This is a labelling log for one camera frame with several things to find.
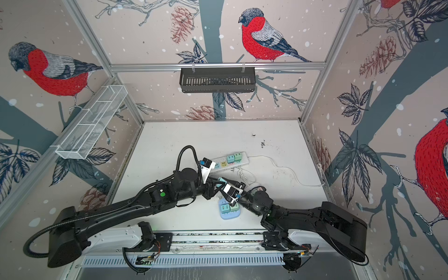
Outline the white multicolour power strip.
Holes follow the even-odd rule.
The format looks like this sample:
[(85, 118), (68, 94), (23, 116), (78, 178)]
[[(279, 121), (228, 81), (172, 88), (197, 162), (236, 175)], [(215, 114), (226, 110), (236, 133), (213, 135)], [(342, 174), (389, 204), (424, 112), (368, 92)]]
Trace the white multicolour power strip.
[(238, 152), (223, 157), (212, 159), (216, 163), (215, 167), (211, 170), (212, 173), (221, 172), (224, 170), (233, 169), (239, 166), (249, 164), (249, 158), (245, 152)]

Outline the blue square socket hub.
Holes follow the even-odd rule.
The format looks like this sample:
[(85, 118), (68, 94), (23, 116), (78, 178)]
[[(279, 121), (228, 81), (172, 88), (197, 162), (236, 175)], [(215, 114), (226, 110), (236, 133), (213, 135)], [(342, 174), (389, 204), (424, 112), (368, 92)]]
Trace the blue square socket hub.
[(231, 206), (226, 199), (221, 198), (218, 205), (219, 214), (223, 220), (235, 219), (240, 216), (241, 210), (238, 203), (236, 203), (234, 206)]

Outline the white square socket hub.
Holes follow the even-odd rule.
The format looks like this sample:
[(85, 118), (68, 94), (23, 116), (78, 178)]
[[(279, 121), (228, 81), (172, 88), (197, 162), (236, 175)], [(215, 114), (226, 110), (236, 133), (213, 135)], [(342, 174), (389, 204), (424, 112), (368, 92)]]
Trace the white square socket hub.
[(253, 194), (255, 194), (258, 191), (265, 191), (264, 187), (262, 186), (257, 186), (257, 187), (253, 187), (251, 190), (249, 190), (246, 195), (247, 196), (252, 196)]

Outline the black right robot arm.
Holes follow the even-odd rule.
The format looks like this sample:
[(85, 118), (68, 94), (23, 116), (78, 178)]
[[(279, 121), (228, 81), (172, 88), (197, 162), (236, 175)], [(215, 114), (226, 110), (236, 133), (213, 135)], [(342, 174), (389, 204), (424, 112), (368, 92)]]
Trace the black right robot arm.
[(279, 251), (298, 247), (289, 237), (290, 230), (317, 233), (337, 253), (358, 266), (367, 266), (367, 224), (343, 210), (336, 204), (325, 201), (320, 207), (308, 210), (288, 209), (274, 204), (265, 187), (254, 187), (245, 191), (245, 184), (219, 178), (215, 192), (220, 192), (231, 204), (239, 204), (261, 217), (261, 226), (269, 233), (263, 246)]

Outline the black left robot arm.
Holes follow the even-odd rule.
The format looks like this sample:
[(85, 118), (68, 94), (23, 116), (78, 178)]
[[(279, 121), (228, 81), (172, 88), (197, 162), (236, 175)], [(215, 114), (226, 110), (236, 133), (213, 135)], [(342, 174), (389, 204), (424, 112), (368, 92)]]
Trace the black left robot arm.
[(130, 220), (155, 215), (180, 207), (179, 201), (198, 196), (209, 200), (223, 193), (226, 186), (239, 191), (245, 183), (223, 178), (203, 177), (203, 171), (211, 163), (209, 159), (194, 157), (196, 168), (181, 169), (179, 155), (172, 175), (148, 184), (135, 196), (93, 210), (77, 211), (70, 206), (63, 209), (55, 222), (31, 236), (23, 246), (26, 256), (48, 260), (48, 267), (56, 268), (78, 259), (91, 245), (92, 236)]

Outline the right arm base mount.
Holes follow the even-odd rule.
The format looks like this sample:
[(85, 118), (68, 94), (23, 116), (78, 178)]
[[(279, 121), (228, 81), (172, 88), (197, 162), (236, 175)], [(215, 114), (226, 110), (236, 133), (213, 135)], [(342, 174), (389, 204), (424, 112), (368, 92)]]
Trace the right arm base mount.
[(304, 250), (306, 252), (312, 249), (311, 244), (297, 245), (288, 238), (287, 232), (273, 231), (263, 232), (263, 242), (261, 246), (266, 250), (275, 250), (286, 252), (290, 250)]

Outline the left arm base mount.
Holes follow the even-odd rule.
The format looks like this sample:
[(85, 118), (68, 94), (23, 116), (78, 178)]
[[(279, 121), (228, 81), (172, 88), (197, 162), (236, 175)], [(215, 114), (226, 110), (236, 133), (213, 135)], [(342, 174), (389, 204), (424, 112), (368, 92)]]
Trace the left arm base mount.
[(143, 233), (141, 241), (133, 247), (123, 247), (125, 253), (169, 252), (173, 233)]

